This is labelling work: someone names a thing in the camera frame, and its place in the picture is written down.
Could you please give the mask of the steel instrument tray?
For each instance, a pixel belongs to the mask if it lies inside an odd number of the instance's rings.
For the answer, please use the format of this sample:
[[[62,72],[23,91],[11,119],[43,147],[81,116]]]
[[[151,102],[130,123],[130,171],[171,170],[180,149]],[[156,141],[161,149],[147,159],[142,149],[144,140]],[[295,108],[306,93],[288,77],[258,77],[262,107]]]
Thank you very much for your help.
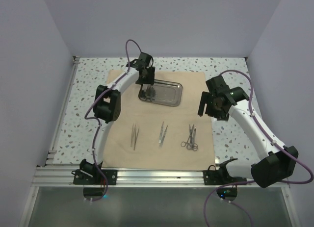
[[[139,90],[138,98],[145,101],[145,92],[149,85],[143,84]],[[180,105],[183,86],[178,82],[155,79],[153,87],[156,91],[154,101],[145,101],[149,103],[177,107]]]

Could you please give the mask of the steel needle holder clamp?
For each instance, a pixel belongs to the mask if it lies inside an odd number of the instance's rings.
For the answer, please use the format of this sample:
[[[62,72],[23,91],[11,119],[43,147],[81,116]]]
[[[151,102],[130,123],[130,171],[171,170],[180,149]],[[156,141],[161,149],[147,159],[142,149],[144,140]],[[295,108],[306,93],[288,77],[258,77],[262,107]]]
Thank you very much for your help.
[[[185,147],[187,149],[189,149],[189,145],[190,145],[190,134],[192,132],[192,128],[194,127],[194,125],[189,125],[189,136],[185,141],[181,142],[181,147]]]

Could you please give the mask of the steel surgical scissors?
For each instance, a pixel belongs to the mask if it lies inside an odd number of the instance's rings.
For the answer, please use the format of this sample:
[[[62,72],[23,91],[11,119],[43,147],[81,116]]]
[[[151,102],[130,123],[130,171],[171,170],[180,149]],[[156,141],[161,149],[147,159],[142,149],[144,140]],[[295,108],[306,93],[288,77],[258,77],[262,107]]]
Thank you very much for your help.
[[[187,145],[188,150],[197,151],[198,149],[197,144],[194,142],[195,133],[196,133],[195,125],[189,125],[189,139],[188,139],[188,145]]]

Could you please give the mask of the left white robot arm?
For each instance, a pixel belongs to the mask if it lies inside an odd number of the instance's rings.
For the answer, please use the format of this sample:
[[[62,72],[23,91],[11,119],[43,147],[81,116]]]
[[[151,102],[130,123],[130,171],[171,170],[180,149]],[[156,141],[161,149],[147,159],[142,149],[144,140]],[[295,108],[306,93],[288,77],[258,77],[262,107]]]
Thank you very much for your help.
[[[91,184],[101,181],[103,173],[101,164],[103,162],[104,146],[113,123],[121,113],[122,94],[132,84],[153,85],[155,80],[154,59],[151,55],[141,52],[137,59],[128,61],[126,68],[107,85],[99,85],[96,89],[95,99],[85,114],[87,120],[97,120],[91,154],[93,162],[84,159],[80,163],[80,169],[85,172],[85,179]]]

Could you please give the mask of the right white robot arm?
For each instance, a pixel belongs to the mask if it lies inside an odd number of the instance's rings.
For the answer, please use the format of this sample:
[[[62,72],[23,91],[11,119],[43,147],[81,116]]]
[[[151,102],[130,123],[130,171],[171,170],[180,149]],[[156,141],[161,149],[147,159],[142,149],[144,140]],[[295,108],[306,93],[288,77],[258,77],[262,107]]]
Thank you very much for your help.
[[[206,85],[208,91],[201,95],[198,115],[206,114],[219,121],[233,118],[253,144],[259,162],[232,158],[222,162],[218,170],[207,170],[205,174],[218,179],[221,184],[252,179],[262,188],[291,176],[298,158],[297,149],[287,147],[264,122],[256,124],[259,115],[249,106],[245,91],[240,87],[230,88],[223,76],[207,80]]]

